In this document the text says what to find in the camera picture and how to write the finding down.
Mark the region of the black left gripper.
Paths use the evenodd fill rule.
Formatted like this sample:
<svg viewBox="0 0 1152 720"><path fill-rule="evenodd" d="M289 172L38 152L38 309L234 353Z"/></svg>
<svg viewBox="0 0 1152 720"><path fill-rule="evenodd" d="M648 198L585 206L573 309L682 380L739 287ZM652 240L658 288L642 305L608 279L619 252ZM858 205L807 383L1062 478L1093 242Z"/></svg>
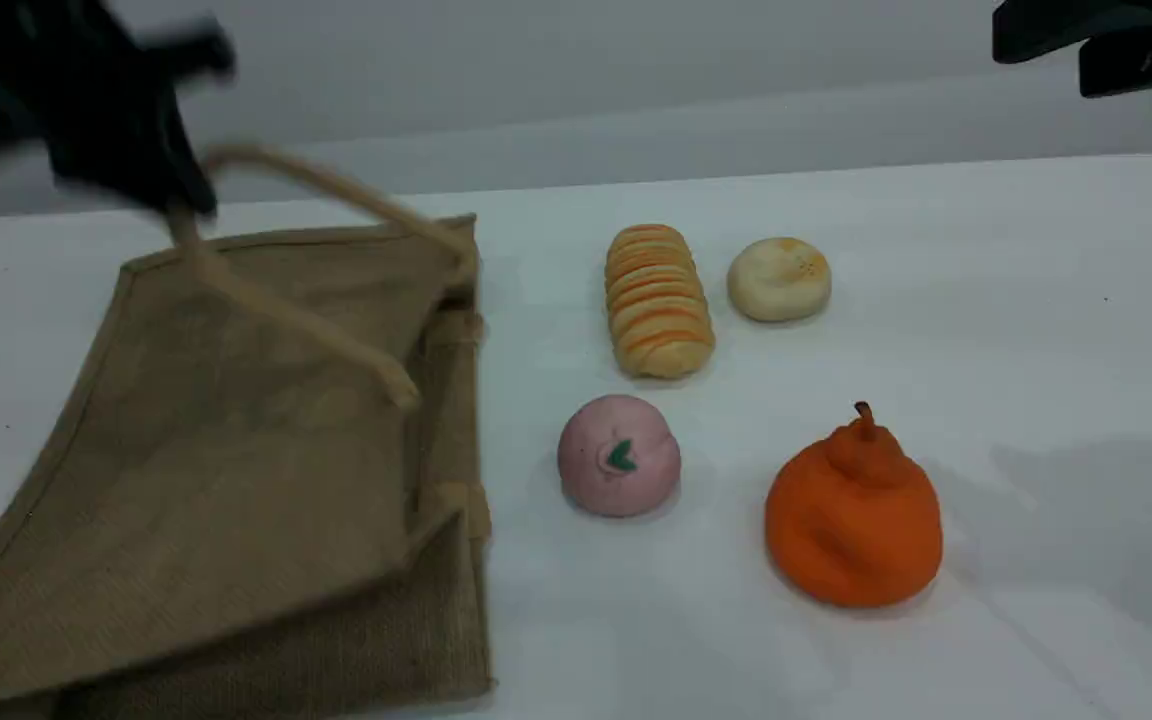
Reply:
<svg viewBox="0 0 1152 720"><path fill-rule="evenodd" d="M137 35L104 1L0 1L0 156L38 142L59 183L214 217L177 90L234 73L217 18Z"/></svg>

